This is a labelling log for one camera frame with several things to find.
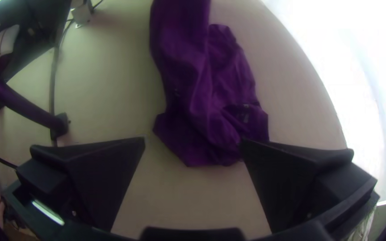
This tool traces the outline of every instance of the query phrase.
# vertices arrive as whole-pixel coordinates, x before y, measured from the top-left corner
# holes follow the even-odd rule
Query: black plastic bracket
[[[50,138],[52,141],[55,141],[58,137],[68,133],[68,115],[66,113],[60,113],[55,117],[62,121],[63,128],[61,128],[60,130],[50,129]]]

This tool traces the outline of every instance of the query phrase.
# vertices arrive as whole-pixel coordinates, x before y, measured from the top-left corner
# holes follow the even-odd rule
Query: purple garment
[[[267,114],[241,47],[227,26],[209,25],[210,0],[155,0],[150,49],[166,111],[155,134],[187,166],[229,166],[242,138],[269,140]]]

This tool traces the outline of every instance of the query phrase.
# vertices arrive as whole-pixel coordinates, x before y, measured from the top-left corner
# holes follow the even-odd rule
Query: beige table
[[[112,232],[137,238],[146,226],[173,229],[239,227],[248,239],[270,234],[241,162],[187,168],[153,134],[165,109],[162,82],[148,48],[151,0],[105,0],[89,25],[68,30],[56,79],[55,110],[70,132],[59,146],[145,136],[146,150]],[[269,114],[272,141],[344,148],[332,103],[306,56],[259,1],[214,0],[210,21],[229,25],[244,48]],[[51,51],[9,85],[48,109]],[[50,145],[49,131],[15,113],[0,113],[0,156],[20,164],[31,144]],[[2,183],[14,173],[0,166]]]

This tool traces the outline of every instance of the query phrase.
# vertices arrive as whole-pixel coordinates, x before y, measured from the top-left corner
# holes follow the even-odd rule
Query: white curtain
[[[262,1],[315,67],[353,162],[386,200],[386,0]]]

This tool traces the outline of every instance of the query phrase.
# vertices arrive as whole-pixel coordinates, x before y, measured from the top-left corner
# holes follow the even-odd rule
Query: wrinkled cloth
[[[208,24],[210,0],[155,0],[150,51],[166,95],[154,133],[187,166],[240,160],[242,138],[268,141],[268,117],[229,27]]]

